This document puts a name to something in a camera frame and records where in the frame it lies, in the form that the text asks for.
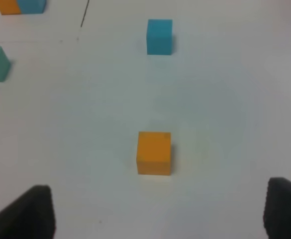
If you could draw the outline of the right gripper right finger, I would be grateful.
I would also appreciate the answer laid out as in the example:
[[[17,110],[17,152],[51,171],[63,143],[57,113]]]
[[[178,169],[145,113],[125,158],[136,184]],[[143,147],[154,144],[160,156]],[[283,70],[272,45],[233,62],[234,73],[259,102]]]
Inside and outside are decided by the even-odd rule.
[[[291,239],[291,181],[272,177],[268,181],[263,223],[270,239]]]

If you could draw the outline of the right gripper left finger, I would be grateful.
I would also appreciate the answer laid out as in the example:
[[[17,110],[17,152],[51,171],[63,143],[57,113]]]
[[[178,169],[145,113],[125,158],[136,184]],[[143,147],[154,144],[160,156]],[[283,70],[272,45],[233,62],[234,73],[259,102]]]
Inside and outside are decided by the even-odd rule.
[[[0,239],[52,239],[56,231],[52,191],[35,185],[0,211]]]

